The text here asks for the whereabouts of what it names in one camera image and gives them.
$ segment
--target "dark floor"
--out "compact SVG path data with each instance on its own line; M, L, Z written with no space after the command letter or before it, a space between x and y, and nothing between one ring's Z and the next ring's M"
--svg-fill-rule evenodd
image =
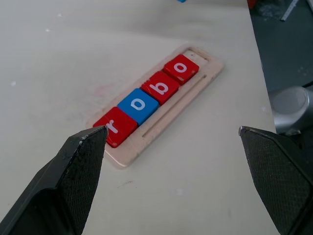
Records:
M313 81L313 13L300 0L288 19L260 16L251 10L268 91Z

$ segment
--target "table surface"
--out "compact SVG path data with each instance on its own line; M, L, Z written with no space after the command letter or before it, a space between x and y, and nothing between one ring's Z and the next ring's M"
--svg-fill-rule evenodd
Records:
M278 235L240 125L274 131L246 0L0 8L0 219L68 136L186 41L225 69L128 168L104 159L86 235Z

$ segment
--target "blue letter tile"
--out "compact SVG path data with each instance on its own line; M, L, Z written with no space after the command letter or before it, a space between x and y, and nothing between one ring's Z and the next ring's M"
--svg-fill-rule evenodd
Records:
M117 106L134 119L138 125L141 125L157 110L158 102L141 89L136 88Z

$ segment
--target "wooden tray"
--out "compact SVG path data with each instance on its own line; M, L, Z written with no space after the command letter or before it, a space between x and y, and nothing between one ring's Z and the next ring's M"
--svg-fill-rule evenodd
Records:
M163 66L177 55L183 54L200 68L187 83L162 106L160 106L141 126L139 126L117 148L106 144L105 152L120 166L129 166L139 154L173 121L183 109L222 71L224 65L207 52L190 44L177 48L171 55L145 73L133 85L116 97L107 107L99 111L87 122L87 128L91 128L111 108L117 106L135 88L140 88L154 73L162 70Z

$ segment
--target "textured gripper pad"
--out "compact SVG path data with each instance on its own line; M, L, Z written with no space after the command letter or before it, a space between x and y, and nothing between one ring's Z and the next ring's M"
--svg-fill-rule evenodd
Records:
M91 208L100 176L103 148L95 147L97 136L85 140L76 151L73 162L60 184L73 228L81 234Z
M240 134L254 185L277 230L287 235L311 196L311 186L273 140Z

